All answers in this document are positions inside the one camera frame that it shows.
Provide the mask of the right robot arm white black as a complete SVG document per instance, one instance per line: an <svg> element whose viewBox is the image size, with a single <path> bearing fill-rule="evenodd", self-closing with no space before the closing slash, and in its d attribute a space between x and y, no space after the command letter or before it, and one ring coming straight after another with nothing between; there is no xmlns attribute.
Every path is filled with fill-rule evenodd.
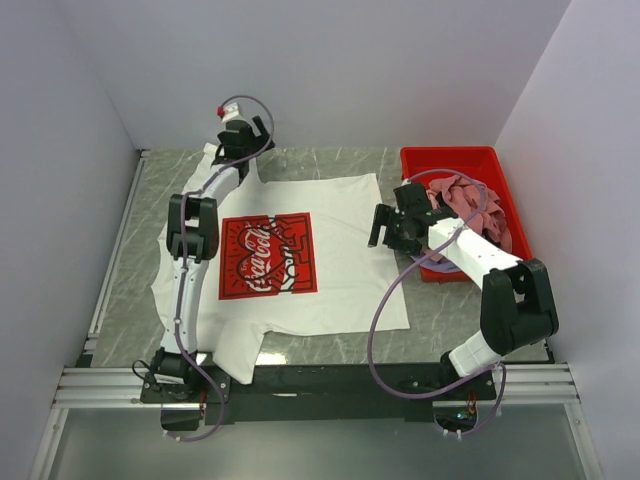
<svg viewBox="0 0 640 480"><path fill-rule="evenodd" d="M460 399L473 388L474 374L557 333L548 271L540 260L506 253L473 231L469 217L434 207L420 183L406 183L394 195L394 207L376 206L368 245L406 253L415 267L440 254L481 290L478 331L439 364L440 390Z"/></svg>

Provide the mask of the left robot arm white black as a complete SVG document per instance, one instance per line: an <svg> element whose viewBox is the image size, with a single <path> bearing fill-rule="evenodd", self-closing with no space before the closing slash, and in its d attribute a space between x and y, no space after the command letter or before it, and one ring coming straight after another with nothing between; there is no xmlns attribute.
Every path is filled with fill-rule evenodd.
<svg viewBox="0 0 640 480"><path fill-rule="evenodd" d="M218 134L209 178L194 191L175 194L168 209L166 247L173 262L173 299L160 348L145 376L156 391L164 384L176 401L193 399L200 388L196 356L197 320L205 274L218 252L218 208L249 173L249 161L274 147L259 116L248 121L239 105L218 109Z"/></svg>

